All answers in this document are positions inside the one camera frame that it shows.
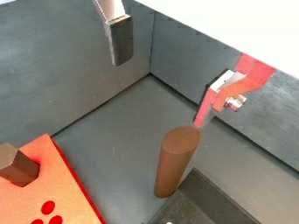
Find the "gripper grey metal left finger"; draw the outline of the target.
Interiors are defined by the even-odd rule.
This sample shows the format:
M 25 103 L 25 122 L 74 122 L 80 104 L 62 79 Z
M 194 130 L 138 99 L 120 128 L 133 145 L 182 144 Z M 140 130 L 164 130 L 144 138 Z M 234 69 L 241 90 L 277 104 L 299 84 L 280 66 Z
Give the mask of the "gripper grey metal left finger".
M 112 64 L 118 67 L 133 56 L 133 19 L 121 0 L 92 0 L 101 17 Z

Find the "gripper red and silver right finger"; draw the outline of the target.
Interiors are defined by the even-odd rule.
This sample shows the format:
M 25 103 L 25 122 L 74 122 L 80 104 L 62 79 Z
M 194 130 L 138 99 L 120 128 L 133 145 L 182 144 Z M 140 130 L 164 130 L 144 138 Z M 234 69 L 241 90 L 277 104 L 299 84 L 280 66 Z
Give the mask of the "gripper red and silver right finger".
M 274 71 L 269 65 L 241 53 L 234 70 L 225 69 L 205 86 L 193 125 L 201 129 L 213 117 L 212 113 L 224 108 L 237 111 L 246 100 L 244 93 L 260 89 Z

